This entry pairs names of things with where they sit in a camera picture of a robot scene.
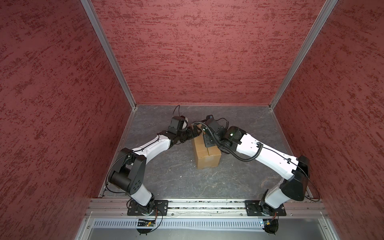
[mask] aluminum frame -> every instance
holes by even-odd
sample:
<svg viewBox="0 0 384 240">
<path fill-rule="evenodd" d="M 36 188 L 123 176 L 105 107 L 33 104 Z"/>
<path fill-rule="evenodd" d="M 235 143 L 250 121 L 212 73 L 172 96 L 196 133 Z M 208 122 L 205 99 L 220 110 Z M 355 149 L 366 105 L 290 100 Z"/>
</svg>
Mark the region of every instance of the aluminum frame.
<svg viewBox="0 0 384 240">
<path fill-rule="evenodd" d="M 95 12 L 95 9 L 92 5 L 91 0 L 80 0 L 81 4 L 83 5 L 85 12 L 88 15 L 88 18 L 93 26 L 93 29 L 96 32 L 97 37 L 99 38 L 99 41 L 101 43 L 101 46 L 103 47 L 105 54 L 107 55 L 109 62 L 111 63 L 111 66 L 116 74 L 116 77 L 118 78 L 120 85 L 125 93 L 125 96 L 127 97 L 129 104 L 131 105 L 132 110 L 136 109 L 136 102 L 133 98 L 133 95 L 131 93 L 131 90 L 129 89 L 128 83 L 125 80 L 124 74 L 121 71 L 121 68 L 119 66 L 119 63 L 116 59 L 115 54 L 113 53 L 113 50 L 111 48 L 111 45 L 109 44 L 109 41 L 107 39 L 107 36 L 104 33 L 103 27 L 101 26 L 101 23 L 99 21 L 99 18 L 97 17 L 97 14 Z"/>
<path fill-rule="evenodd" d="M 274 109 L 338 0 L 326 0 L 269 107 Z"/>
<path fill-rule="evenodd" d="M 137 216 L 127 216 L 126 203 L 130 198 L 92 199 L 85 214 L 83 224 L 75 240 L 87 240 L 94 222 L 103 219 L 137 219 Z M 234 219 L 250 220 L 271 217 L 247 216 L 244 201 L 249 199 L 202 199 L 174 198 L 168 200 L 167 216 L 164 219 Z M 280 218 L 312 218 L 319 219 L 327 239 L 338 240 L 333 225 L 324 204 L 320 202 L 289 201 L 284 204 L 287 216 Z"/>
</svg>

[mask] gray floor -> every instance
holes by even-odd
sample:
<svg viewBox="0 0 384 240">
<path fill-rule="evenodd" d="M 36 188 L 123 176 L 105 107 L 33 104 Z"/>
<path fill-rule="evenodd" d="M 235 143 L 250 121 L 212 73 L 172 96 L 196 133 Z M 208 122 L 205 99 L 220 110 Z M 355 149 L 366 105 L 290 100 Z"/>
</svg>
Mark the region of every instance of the gray floor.
<svg viewBox="0 0 384 240">
<path fill-rule="evenodd" d="M 265 232 L 219 231 L 219 230 L 187 230 L 156 229 L 153 233 L 139 235 L 136 229 L 92 229 L 90 240 L 325 240 L 317 219 L 280 219 L 276 235 Z"/>
<path fill-rule="evenodd" d="M 175 106 L 139 106 L 127 138 L 126 147 L 138 147 L 166 130 Z M 226 118 L 229 126 L 237 126 L 254 138 L 286 152 L 272 114 L 267 107 L 182 106 L 180 114 L 189 122 L 203 120 L 212 114 L 215 119 Z M 255 198 L 281 177 L 257 162 L 241 162 L 232 155 L 222 154 L 217 167 L 196 169 L 191 141 L 174 145 L 160 153 L 146 166 L 144 185 L 157 198 Z M 121 196 L 108 191 L 104 196 Z"/>
</svg>

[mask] gray stone-pattern floor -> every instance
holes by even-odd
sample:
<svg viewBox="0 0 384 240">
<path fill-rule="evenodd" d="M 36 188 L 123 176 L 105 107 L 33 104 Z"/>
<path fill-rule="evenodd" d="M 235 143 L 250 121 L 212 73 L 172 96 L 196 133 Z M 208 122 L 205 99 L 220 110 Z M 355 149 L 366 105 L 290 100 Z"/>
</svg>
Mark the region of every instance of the gray stone-pattern floor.
<svg viewBox="0 0 384 240">
<path fill-rule="evenodd" d="M 167 130 L 175 106 L 139 106 L 129 131 L 127 148 L 145 144 L 158 132 Z M 226 118 L 229 126 L 237 126 L 257 140 L 286 152 L 272 114 L 267 107 L 247 106 L 181 106 L 180 114 L 189 123 L 212 114 Z M 157 155 L 146 165 L 143 184 L 156 198 L 255 198 L 281 177 L 269 167 L 257 162 L 241 162 L 232 155 L 222 154 L 217 167 L 196 169 L 191 141 L 174 145 Z M 110 185 L 110 189 L 119 191 Z M 105 197 L 126 197 L 104 192 Z"/>
</svg>

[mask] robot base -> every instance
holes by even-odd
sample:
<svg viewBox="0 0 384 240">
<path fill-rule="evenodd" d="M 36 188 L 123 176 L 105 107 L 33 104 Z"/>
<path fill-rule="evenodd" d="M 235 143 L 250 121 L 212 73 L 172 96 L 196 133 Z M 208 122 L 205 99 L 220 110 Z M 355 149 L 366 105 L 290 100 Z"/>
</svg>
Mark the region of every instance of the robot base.
<svg viewBox="0 0 384 240">
<path fill-rule="evenodd" d="M 246 200 L 245 202 L 245 209 L 247 211 L 248 216 L 266 216 L 263 212 L 259 209 L 259 200 Z M 287 213 L 285 212 L 285 208 L 283 204 L 280 205 L 279 208 L 275 209 L 276 216 L 287 216 Z"/>
<path fill-rule="evenodd" d="M 163 216 L 166 216 L 167 210 L 168 210 L 168 200 L 155 200 L 154 203 L 155 203 L 155 207 L 157 207 L 157 209 L 161 211 Z M 132 200 L 129 203 L 129 207 L 127 211 L 128 216 L 154 216 L 155 213 L 156 213 L 155 211 L 151 211 L 149 215 L 145 215 L 145 213 L 142 212 L 142 209 L 139 207 L 139 204 L 134 200 Z"/>
</svg>

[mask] vented metal panel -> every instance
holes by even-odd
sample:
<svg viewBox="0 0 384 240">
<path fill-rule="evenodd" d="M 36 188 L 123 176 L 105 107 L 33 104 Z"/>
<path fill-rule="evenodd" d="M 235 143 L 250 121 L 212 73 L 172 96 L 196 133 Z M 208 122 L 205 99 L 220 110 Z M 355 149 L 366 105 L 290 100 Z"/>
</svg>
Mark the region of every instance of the vented metal panel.
<svg viewBox="0 0 384 240">
<path fill-rule="evenodd" d="M 136 219 L 116 219 L 116 218 L 96 218 L 93 228 L 152 228 L 137 227 Z M 241 229 L 242 231 L 263 231 L 263 221 L 261 219 L 206 219 L 206 218 L 164 218 L 159 228 L 163 229 L 206 229 L 206 230 L 226 230 Z"/>
</svg>

